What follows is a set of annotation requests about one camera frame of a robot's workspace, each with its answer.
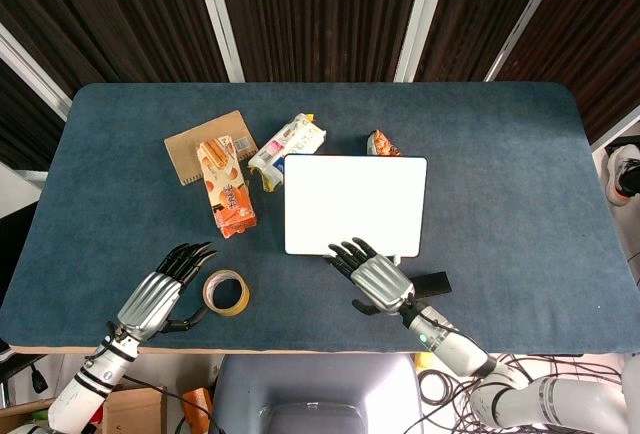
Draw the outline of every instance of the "orange snack package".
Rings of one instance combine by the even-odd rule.
[[[367,139],[367,154],[370,156],[401,156],[400,150],[394,146],[384,132],[375,130]]]
[[[257,225],[231,137],[201,142],[197,154],[213,218],[224,238]]]
[[[198,389],[187,392],[182,397],[200,406],[206,412],[211,412],[211,396],[209,395],[209,391],[204,387],[199,387]],[[182,408],[184,410],[184,418],[189,423],[192,434],[207,434],[209,432],[209,418],[205,412],[196,409],[186,402],[182,403]]]

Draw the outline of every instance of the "dark curtain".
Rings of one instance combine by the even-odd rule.
[[[640,104],[640,0],[543,0],[498,79],[564,84],[597,140]]]
[[[47,171],[64,122],[0,61],[0,161]]]
[[[482,81],[529,0],[439,0],[416,81]]]
[[[247,81],[391,81],[413,0],[226,0]]]
[[[204,0],[0,0],[0,22],[70,97],[92,82],[227,80]]]

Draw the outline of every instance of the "white snack package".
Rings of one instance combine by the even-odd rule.
[[[284,181],[284,156],[313,154],[322,145],[326,131],[312,121],[313,114],[298,114],[251,158],[249,168],[260,171],[265,191],[273,192]]]

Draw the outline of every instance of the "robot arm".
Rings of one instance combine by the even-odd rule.
[[[142,281],[118,313],[118,324],[109,323],[109,334],[49,408],[52,429],[79,434],[135,361],[141,343],[158,332],[188,330],[204,317],[206,308],[184,321],[167,319],[200,267],[215,255],[209,246],[176,247]]]
[[[416,302],[411,281],[361,239],[329,247],[336,255],[325,259],[374,303],[376,311],[399,314],[404,326],[456,375],[482,379],[471,393],[471,406],[488,426],[506,429],[554,424],[598,434],[640,434],[640,387],[636,381],[640,357],[623,372],[625,396],[631,406],[627,421],[625,397],[610,386],[551,378],[529,384],[520,371],[496,362],[433,307]]]

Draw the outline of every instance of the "brown notebook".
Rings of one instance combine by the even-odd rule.
[[[230,112],[164,140],[173,167],[183,186],[202,178],[202,170],[196,154],[198,145],[221,136],[231,136],[240,161],[248,159],[258,151],[240,111]]]

